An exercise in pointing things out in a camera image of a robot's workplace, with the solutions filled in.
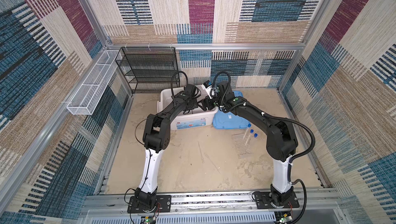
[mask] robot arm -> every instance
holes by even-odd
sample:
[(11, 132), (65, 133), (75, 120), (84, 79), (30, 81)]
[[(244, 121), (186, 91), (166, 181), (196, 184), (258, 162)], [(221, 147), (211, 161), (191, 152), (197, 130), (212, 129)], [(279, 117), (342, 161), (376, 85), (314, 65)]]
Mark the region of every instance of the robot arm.
[(135, 190), (134, 207), (142, 206), (151, 211), (156, 204), (157, 176), (161, 157), (170, 141), (170, 125), (182, 111), (198, 108), (197, 88), (187, 84), (183, 91), (172, 96), (173, 101), (163, 111), (147, 116), (143, 133), (146, 148), (146, 161), (142, 180)]
[(294, 127), (291, 122), (280, 121), (252, 105), (243, 97), (235, 97), (228, 82), (217, 84), (217, 92), (213, 91), (210, 82), (203, 87), (209, 93), (199, 103), (196, 101), (196, 87), (187, 84), (184, 91), (173, 97), (173, 103), (156, 115), (150, 114), (146, 121), (143, 142), (146, 148), (146, 162), (143, 177), (135, 191), (136, 203), (150, 211), (155, 208), (157, 175), (162, 153), (170, 141), (170, 124), (181, 111), (200, 107), (204, 111), (211, 110), (219, 103), (223, 109), (249, 120), (267, 135), (266, 149), (274, 162), (274, 179), (271, 184), (271, 201), (274, 207), (284, 206), (292, 197), (293, 187), (290, 182), (290, 158), (298, 146)]

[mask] label on bin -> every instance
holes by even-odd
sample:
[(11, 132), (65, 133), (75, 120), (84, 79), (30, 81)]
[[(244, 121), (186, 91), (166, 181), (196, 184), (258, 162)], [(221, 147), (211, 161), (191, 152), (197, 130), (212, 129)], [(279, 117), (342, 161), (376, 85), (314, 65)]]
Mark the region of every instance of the label on bin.
[(198, 126), (205, 126), (205, 125), (206, 125), (206, 119), (198, 118), (198, 119), (194, 119), (194, 120), (187, 120), (184, 122), (177, 122), (176, 128), (177, 129), (187, 129), (187, 128), (193, 128), (193, 127), (198, 127)]

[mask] black cable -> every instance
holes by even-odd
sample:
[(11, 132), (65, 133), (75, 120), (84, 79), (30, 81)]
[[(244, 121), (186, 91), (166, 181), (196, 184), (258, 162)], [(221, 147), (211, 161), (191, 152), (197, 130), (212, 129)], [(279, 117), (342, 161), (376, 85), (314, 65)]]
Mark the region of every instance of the black cable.
[(262, 110), (260, 110), (259, 108), (255, 107), (255, 106), (253, 106), (251, 104), (239, 103), (239, 104), (236, 104), (235, 106), (231, 107), (227, 112), (231, 111), (232, 109), (234, 109), (234, 108), (236, 108), (236, 107), (238, 107), (240, 105), (245, 105), (247, 107), (253, 108), (254, 110), (256, 110), (257, 112), (261, 113), (266, 118), (272, 118), (272, 119), (279, 120), (279, 121), (294, 123), (294, 124), (302, 127), (303, 129), (305, 129), (305, 131), (309, 134), (309, 136), (311, 138), (311, 144), (309, 145), (309, 147), (305, 151), (303, 151), (301, 153), (298, 153), (298, 154), (295, 154), (289, 159), (288, 182), (291, 182), (291, 163), (294, 161), (294, 159), (296, 159), (298, 157), (301, 157), (301, 156), (304, 156), (304, 155), (308, 154), (309, 152), (311, 152), (314, 149), (315, 141), (316, 141), (314, 133), (305, 124), (302, 124), (302, 123), (300, 123), (300, 122), (298, 122), (296, 120), (290, 119), (290, 118), (281, 118), (281, 117), (272, 116), (272, 115), (270, 115), (268, 113), (263, 112)]
[(177, 71), (177, 72), (175, 72), (172, 75), (172, 78), (171, 78), (171, 92), (172, 92), (172, 96), (173, 96), (173, 106), (174, 107), (176, 106), (176, 100), (175, 100), (175, 93), (173, 92), (173, 77), (175, 77), (175, 75), (178, 74), (178, 73), (183, 73), (184, 74), (184, 76), (186, 77), (186, 84), (188, 84), (188, 82), (189, 82), (189, 78), (187, 77), (186, 73), (184, 73), (183, 71)]
[[(230, 85), (231, 85), (231, 76), (230, 76), (230, 74), (229, 74), (228, 72), (226, 72), (226, 71), (220, 71), (219, 73), (216, 74), (215, 78), (213, 79), (213, 86), (216, 86), (216, 79), (217, 79), (217, 77), (218, 77), (220, 74), (226, 74), (226, 75), (228, 76), (227, 87), (226, 87), (226, 89), (225, 89), (225, 91), (224, 91), (223, 96), (221, 96), (221, 99), (220, 99), (220, 106), (222, 107), (222, 106), (224, 106), (223, 101), (224, 101), (225, 95), (227, 94), (228, 89), (230, 88)], [(224, 108), (221, 108), (221, 111), (222, 111), (223, 113), (228, 113), (228, 112), (226, 112), (226, 111), (224, 110)]]
[(296, 184), (300, 182), (301, 185), (303, 186), (303, 192), (304, 192), (304, 204), (303, 204), (303, 209), (301, 210), (300, 214), (298, 215), (297, 218), (295, 218), (292, 222), (290, 222), (289, 224), (295, 224), (297, 221), (299, 221), (301, 219), (301, 217), (304, 214), (305, 208), (306, 208), (306, 189), (305, 189), (305, 185), (304, 182), (301, 179), (297, 179), (296, 181), (292, 182), (291, 184)]
[(131, 219), (131, 222), (132, 222), (133, 224), (135, 224), (135, 223), (133, 222), (133, 220), (132, 220), (131, 213), (129, 213), (129, 218)]
[(260, 200), (254, 199), (254, 192), (251, 194), (251, 198), (252, 198), (253, 201), (255, 201), (255, 202), (260, 202)]
[(200, 88), (197, 88), (197, 89), (199, 91), (199, 95), (195, 96), (193, 99), (198, 99), (202, 94), (201, 89)]
[(128, 189), (128, 190), (125, 192), (125, 194), (124, 194), (124, 202), (126, 202), (126, 203), (128, 203), (128, 204), (129, 204), (129, 202), (127, 202), (127, 201), (125, 200), (125, 197), (126, 197), (126, 193), (128, 193), (128, 192), (129, 192), (129, 190), (136, 191), (136, 189), (129, 188), (129, 189)]
[(212, 97), (212, 98), (216, 96), (216, 92), (215, 92), (215, 89), (214, 89), (213, 87), (210, 89), (209, 95), (210, 95), (210, 97)]
[(150, 151), (150, 149), (148, 149), (148, 150), (149, 150), (149, 153), (150, 153), (150, 157), (148, 158), (149, 164), (147, 165), (147, 172), (146, 172), (146, 177), (145, 177), (145, 181), (144, 181), (144, 182), (143, 182), (143, 184), (142, 184), (142, 187), (141, 187), (141, 189), (143, 189), (143, 186), (145, 185), (145, 183), (146, 183), (146, 180), (147, 180), (147, 175), (149, 174), (150, 161), (151, 161), (151, 156), (152, 156), (152, 154), (151, 154), (151, 151)]
[(155, 116), (152, 116), (152, 117), (148, 117), (148, 118), (146, 118), (146, 119), (143, 119), (142, 121), (140, 121), (140, 122), (136, 125), (136, 128), (135, 128), (135, 138), (136, 138), (137, 142), (140, 143), (140, 144), (142, 144), (143, 146), (144, 146), (143, 142), (139, 141), (139, 139), (138, 139), (137, 136), (136, 136), (136, 131), (137, 131), (137, 127), (138, 127), (143, 121), (146, 121), (146, 120), (149, 119), (149, 118), (155, 118)]

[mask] ventilation grille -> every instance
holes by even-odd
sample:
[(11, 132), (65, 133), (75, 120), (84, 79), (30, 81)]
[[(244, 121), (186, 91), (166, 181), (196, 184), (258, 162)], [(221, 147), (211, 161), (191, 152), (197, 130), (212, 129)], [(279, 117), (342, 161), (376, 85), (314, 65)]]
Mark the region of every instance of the ventilation grille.
[[(133, 222), (140, 223), (140, 216), (132, 216)], [(157, 224), (188, 224), (188, 223), (274, 223), (276, 221), (274, 212), (255, 213), (217, 213), (217, 214), (178, 214), (160, 215)], [(130, 224), (128, 217), (95, 217), (92, 224)]]
[(92, 115), (117, 68), (118, 51), (106, 50), (91, 69), (82, 85), (67, 105), (73, 115)]

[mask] white wire mesh basket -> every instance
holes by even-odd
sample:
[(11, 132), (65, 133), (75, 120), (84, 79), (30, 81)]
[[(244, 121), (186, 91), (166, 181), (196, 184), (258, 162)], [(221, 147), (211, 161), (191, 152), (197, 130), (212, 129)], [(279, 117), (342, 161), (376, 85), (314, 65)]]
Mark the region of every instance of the white wire mesh basket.
[(116, 50), (106, 50), (74, 94), (67, 109), (73, 115), (92, 115), (121, 59)]

